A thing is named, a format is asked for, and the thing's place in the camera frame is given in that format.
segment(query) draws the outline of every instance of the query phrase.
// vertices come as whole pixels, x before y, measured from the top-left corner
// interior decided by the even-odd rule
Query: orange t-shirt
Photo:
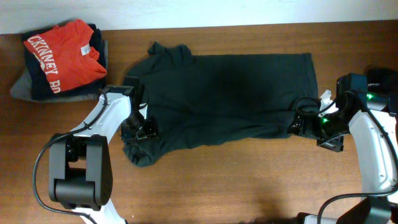
[[[40,62],[54,93],[89,84],[106,75],[106,69],[97,62],[100,53],[88,44],[93,32],[77,19],[24,41]]]

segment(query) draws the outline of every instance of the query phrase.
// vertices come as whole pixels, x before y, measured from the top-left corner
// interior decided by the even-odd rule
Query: black cable
[[[380,130],[380,132],[382,133],[384,139],[387,141],[387,144],[389,146],[389,150],[391,151],[392,157],[394,159],[394,164],[396,166],[396,168],[398,167],[398,157],[397,154],[394,150],[394,145],[391,142],[391,139],[388,135],[388,133],[384,130],[384,128],[382,127],[382,125],[380,124],[380,122],[376,119],[376,117],[372,114],[371,110],[364,105],[364,103],[359,99],[358,97],[358,93],[357,92],[351,92],[351,91],[347,91],[346,93],[348,94],[352,94],[355,97],[357,97],[359,103],[361,104],[362,109],[367,112],[369,114],[369,116],[371,117],[372,121],[376,124],[377,128]],[[317,218],[317,224],[321,224],[321,219],[322,219],[322,213],[323,211],[326,209],[326,207],[331,204],[334,201],[340,200],[340,199],[344,199],[344,198],[353,198],[353,197],[386,197],[388,195],[392,195],[394,193],[396,193],[398,191],[398,183],[396,182],[392,187],[390,191],[387,192],[379,192],[379,193],[354,193],[354,194],[342,194],[342,195],[337,195],[334,196],[332,198],[330,198],[329,200],[327,200],[325,203],[323,203],[323,205],[321,206],[321,208],[319,209],[318,212],[318,218]]]
[[[302,111],[302,110],[300,109],[300,107],[297,106],[298,103],[299,103],[300,101],[302,101],[302,100],[313,100],[313,101],[317,100],[317,101],[319,101],[319,99],[311,98],[311,97],[302,97],[302,98],[300,98],[300,99],[298,99],[298,100],[296,101],[296,103],[295,103],[295,110],[296,110],[296,112],[297,112],[298,114],[303,115],[303,116],[318,116],[318,114],[322,114],[323,112],[325,112],[325,111],[327,111],[329,108],[331,108],[331,107],[336,103],[336,99],[334,99],[327,107],[325,107],[323,110],[321,110],[321,111],[319,111],[319,112],[305,112],[305,111]]]
[[[93,224],[96,224],[96,222],[90,217],[89,214],[81,213],[81,212],[71,212],[71,211],[67,211],[67,210],[60,210],[60,209],[57,209],[57,208],[49,207],[48,205],[44,204],[44,202],[42,201],[42,199],[41,199],[40,196],[39,196],[39,193],[37,192],[36,175],[37,175],[37,168],[38,168],[38,166],[39,166],[39,162],[40,162],[40,160],[41,160],[41,158],[42,158],[44,152],[45,152],[52,144],[54,144],[55,142],[57,142],[57,141],[59,141],[59,140],[65,139],[65,138],[67,138],[67,137],[69,137],[69,136],[72,136],[72,135],[74,135],[74,134],[76,134],[76,133],[79,133],[79,132],[82,132],[82,131],[88,129],[91,125],[93,125],[93,124],[101,117],[101,115],[102,115],[102,114],[104,113],[104,111],[105,111],[106,106],[108,105],[108,97],[106,96],[106,94],[104,94],[104,93],[102,92],[102,90],[100,90],[100,92],[104,95],[104,104],[103,104],[103,107],[101,108],[101,111],[99,111],[99,113],[95,116],[95,118],[94,118],[92,121],[90,121],[90,123],[85,124],[84,127],[80,128],[80,129],[77,129],[77,130],[74,130],[74,131],[70,131],[70,132],[65,133],[65,134],[61,134],[60,136],[57,136],[57,137],[51,139],[51,140],[43,147],[43,149],[40,151],[39,155],[37,156],[36,161],[35,161],[35,165],[33,166],[33,174],[32,174],[33,194],[34,194],[34,196],[35,196],[37,202],[40,204],[40,206],[42,206],[43,208],[45,208],[45,209],[47,209],[47,210],[49,210],[49,211],[51,211],[51,212],[57,212],[57,213],[66,214],[66,215],[78,215],[78,216],[83,216],[83,217],[87,218],[89,221],[91,221]]]

